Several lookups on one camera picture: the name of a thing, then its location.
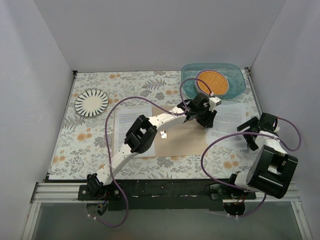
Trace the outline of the printed paper sheet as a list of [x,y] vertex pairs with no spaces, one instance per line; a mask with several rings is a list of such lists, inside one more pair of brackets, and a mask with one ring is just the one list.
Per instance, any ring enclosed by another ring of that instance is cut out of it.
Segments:
[[118,152],[124,143],[126,133],[140,115],[152,116],[151,107],[121,108],[115,111],[113,151]]
[[[213,127],[205,132],[207,145],[215,140],[237,132],[237,127],[247,121],[246,105],[244,103],[221,104],[216,107],[217,114]],[[242,135],[228,137],[220,140],[215,146],[226,147],[234,150],[247,150],[247,143]]]

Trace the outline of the brown cardboard folder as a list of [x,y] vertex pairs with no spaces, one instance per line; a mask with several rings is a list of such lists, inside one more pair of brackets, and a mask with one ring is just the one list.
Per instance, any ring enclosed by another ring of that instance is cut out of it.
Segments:
[[[151,109],[152,116],[163,113],[157,107],[153,106]],[[150,149],[136,157],[153,158],[201,155],[207,147],[205,128],[198,124],[195,119],[171,126],[166,130],[167,138],[161,138],[161,132],[157,132]]]

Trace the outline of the metal folder clip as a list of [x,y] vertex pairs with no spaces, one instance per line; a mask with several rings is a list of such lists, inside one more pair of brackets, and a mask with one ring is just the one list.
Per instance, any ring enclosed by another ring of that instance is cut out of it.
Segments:
[[160,136],[162,139],[166,139],[168,137],[168,133],[167,133],[167,130],[166,129],[163,129],[161,132],[160,132]]

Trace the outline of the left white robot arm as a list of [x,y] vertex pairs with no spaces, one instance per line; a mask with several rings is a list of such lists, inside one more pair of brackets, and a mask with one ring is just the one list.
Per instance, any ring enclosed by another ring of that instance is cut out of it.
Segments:
[[131,159],[150,149],[158,132],[192,120],[196,120],[204,128],[212,128],[217,114],[216,107],[221,103],[222,100],[213,94],[207,97],[198,93],[194,99],[183,100],[170,110],[155,104],[164,113],[151,117],[142,114],[137,117],[126,132],[118,151],[113,155],[108,154],[108,163],[87,176],[88,193],[95,200],[103,199],[107,193],[105,186],[116,182],[115,175]]

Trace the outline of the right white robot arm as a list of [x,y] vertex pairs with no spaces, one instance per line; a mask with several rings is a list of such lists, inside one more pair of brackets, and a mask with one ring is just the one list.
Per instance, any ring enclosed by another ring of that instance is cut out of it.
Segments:
[[264,112],[237,127],[238,132],[246,132],[243,137],[248,148],[258,153],[248,172],[238,171],[230,176],[226,186],[230,198],[239,198],[245,190],[277,199],[285,196],[298,159],[282,148],[278,130],[278,118]]

